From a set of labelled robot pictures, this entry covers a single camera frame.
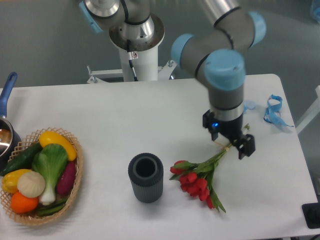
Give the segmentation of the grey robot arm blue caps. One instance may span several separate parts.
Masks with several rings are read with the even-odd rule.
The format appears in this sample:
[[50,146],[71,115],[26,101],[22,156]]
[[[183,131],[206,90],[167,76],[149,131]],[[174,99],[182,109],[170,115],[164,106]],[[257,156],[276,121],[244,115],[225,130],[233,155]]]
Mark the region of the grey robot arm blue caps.
[[[199,5],[213,31],[204,37],[182,34],[171,47],[171,58],[207,88],[210,108],[202,124],[212,140],[226,137],[242,159],[256,146],[254,137],[242,132],[246,69],[241,51],[264,38],[266,23],[235,0],[201,0]],[[118,48],[124,81],[157,80],[165,28],[148,0],[82,0],[79,8],[93,30],[108,32]]]

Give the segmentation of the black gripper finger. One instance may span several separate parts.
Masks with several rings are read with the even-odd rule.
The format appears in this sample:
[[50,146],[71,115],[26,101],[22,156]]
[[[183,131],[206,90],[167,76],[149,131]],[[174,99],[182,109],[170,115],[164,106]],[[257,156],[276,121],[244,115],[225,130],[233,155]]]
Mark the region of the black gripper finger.
[[215,141],[218,138],[220,130],[220,122],[215,119],[215,114],[207,110],[202,115],[202,126],[208,130],[211,135],[211,140]]
[[250,157],[256,150],[255,137],[251,134],[242,134],[234,141],[233,146],[238,150],[238,159]]

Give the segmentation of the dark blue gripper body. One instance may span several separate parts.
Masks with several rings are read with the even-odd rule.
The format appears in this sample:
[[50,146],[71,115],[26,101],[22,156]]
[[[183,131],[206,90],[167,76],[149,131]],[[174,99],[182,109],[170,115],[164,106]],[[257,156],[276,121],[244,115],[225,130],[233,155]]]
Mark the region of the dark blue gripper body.
[[219,133],[229,140],[230,143],[234,143],[242,135],[243,115],[231,121],[219,121]]

